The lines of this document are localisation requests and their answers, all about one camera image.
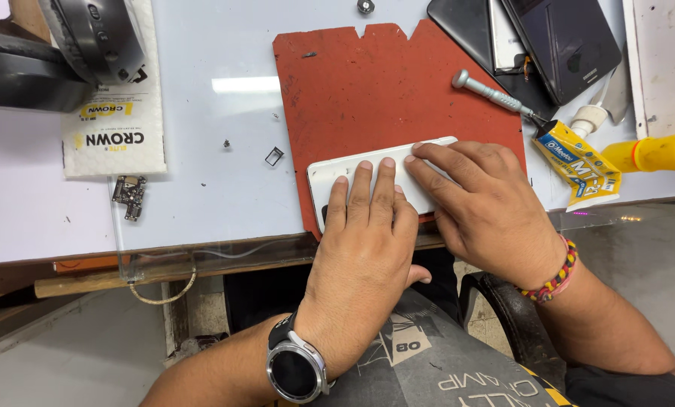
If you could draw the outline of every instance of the headphone ear cushion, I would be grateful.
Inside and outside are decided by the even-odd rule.
[[[58,49],[10,35],[0,34],[0,52],[66,65],[66,59]]]
[[[66,25],[64,21],[64,17],[61,15],[58,5],[56,5],[56,1],[57,0],[38,0],[38,5],[41,7],[43,17],[49,25],[56,43],[59,45],[64,58],[68,64],[71,65],[71,68],[76,71],[78,76],[92,85],[99,85],[98,79],[83,59],[81,49],[78,47],[78,43],[69,31],[68,25]]]

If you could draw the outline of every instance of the black chair armrest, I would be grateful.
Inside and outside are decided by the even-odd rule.
[[[514,360],[564,392],[566,363],[551,344],[533,302],[518,293],[513,284],[486,272],[463,276],[458,299],[463,328],[468,328],[479,292],[501,322]]]

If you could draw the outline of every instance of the circuit board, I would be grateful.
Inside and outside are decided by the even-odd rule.
[[[120,175],[116,179],[112,200],[126,205],[124,219],[136,222],[141,216],[141,203],[144,198],[146,178],[133,175]]]

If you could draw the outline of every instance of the watch strap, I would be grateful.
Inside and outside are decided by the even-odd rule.
[[[283,340],[288,340],[288,333],[295,328],[295,316],[297,312],[293,312],[280,320],[269,333],[269,340],[267,347],[272,350],[278,343]]]

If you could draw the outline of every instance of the white cable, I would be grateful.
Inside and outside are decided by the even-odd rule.
[[[220,257],[225,257],[227,259],[238,259],[240,257],[249,256],[250,254],[256,252],[257,250],[259,250],[263,247],[269,246],[273,243],[282,242],[282,241],[283,240],[272,240],[271,242],[267,242],[264,245],[257,246],[254,249],[252,249],[250,251],[246,251],[242,254],[226,254],[226,253],[222,253],[221,251],[207,250],[207,249],[195,250],[194,253],[209,253],[209,254],[215,254],[215,255],[220,256]]]
[[[194,280],[197,279],[197,264],[194,261],[194,256],[192,256],[192,278],[189,280],[188,284],[186,287],[184,287],[184,290],[182,290],[179,294],[168,298],[166,300],[150,300],[148,298],[143,298],[138,291],[136,291],[136,287],[134,287],[134,282],[129,282],[129,289],[131,289],[131,292],[134,294],[134,297],[138,298],[139,301],[147,303],[147,304],[152,304],[152,305],[164,305],[168,304],[170,302],[177,301],[179,298],[181,298],[184,294],[187,293],[187,291],[192,287],[194,284]]]
[[[191,278],[191,280],[189,280],[189,283],[187,284],[187,286],[184,287],[184,290],[182,290],[179,294],[177,294],[177,295],[175,295],[171,298],[168,298],[166,300],[156,301],[156,300],[150,300],[148,298],[143,298],[136,291],[136,287],[134,286],[134,282],[129,282],[129,289],[131,289],[131,292],[134,294],[134,296],[136,298],[139,299],[139,301],[142,301],[144,303],[152,304],[152,305],[168,304],[170,302],[177,301],[179,298],[181,298],[184,294],[187,293],[187,291],[194,284],[194,280],[196,280],[196,278],[197,278],[197,265],[196,265],[196,261],[194,260],[194,254],[195,253],[208,253],[208,254],[214,254],[214,255],[220,256],[220,257],[225,257],[227,259],[238,259],[240,257],[249,256],[250,254],[256,252],[257,250],[259,250],[261,248],[264,248],[266,246],[269,246],[273,243],[278,243],[278,242],[284,242],[284,240],[272,240],[271,242],[267,242],[264,245],[259,245],[255,248],[253,248],[252,250],[246,251],[242,254],[226,254],[226,253],[222,253],[221,251],[214,251],[214,250],[207,250],[207,249],[193,251],[192,252],[192,278]],[[186,253],[182,252],[182,253],[169,253],[169,254],[159,254],[159,255],[140,254],[140,256],[146,257],[148,259],[161,259],[161,258],[164,258],[164,257],[180,256],[180,255],[183,255],[183,254],[186,254]]]

